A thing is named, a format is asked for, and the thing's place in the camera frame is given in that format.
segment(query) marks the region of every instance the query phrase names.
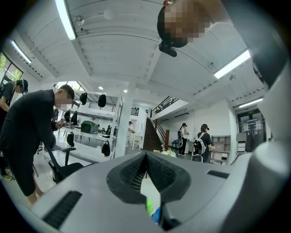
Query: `pillar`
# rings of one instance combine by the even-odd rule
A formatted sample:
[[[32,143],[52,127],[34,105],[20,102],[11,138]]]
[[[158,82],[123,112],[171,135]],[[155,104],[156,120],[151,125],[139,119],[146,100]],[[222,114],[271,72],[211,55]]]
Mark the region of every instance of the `pillar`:
[[[130,112],[132,108],[132,102],[134,99],[135,94],[135,85],[136,79],[131,80],[128,83],[127,93],[125,95],[125,101],[122,106],[119,126],[118,126],[118,133],[117,133],[117,141],[116,141],[116,148],[115,148],[115,158],[124,156],[125,154],[125,144],[127,138],[127,129],[128,129],[128,122],[130,121]]]

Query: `glass door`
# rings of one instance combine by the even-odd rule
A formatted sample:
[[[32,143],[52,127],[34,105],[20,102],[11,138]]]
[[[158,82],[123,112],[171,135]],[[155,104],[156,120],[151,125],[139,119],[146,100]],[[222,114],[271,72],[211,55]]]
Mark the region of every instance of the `glass door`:
[[[246,148],[255,150],[261,143],[266,141],[266,122],[258,109],[237,115],[239,131],[247,135]]]

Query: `office chair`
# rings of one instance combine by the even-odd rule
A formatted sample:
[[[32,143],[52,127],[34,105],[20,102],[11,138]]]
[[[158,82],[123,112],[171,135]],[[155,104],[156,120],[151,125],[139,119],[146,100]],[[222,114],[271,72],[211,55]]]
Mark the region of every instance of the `office chair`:
[[[63,149],[62,151],[65,152],[65,165],[63,167],[61,167],[56,159],[54,154],[52,153],[51,149],[49,148],[49,146],[46,146],[46,149],[50,155],[50,159],[52,161],[53,164],[51,164],[51,162],[49,162],[49,166],[51,167],[53,173],[54,173],[54,177],[53,180],[56,183],[61,182],[62,180],[64,180],[65,178],[67,178],[69,175],[73,174],[74,172],[78,171],[79,169],[83,168],[84,166],[78,162],[72,163],[68,165],[68,160],[69,160],[69,155],[70,155],[70,151],[74,151],[76,148],[74,147],[70,147],[70,148],[66,148]]]

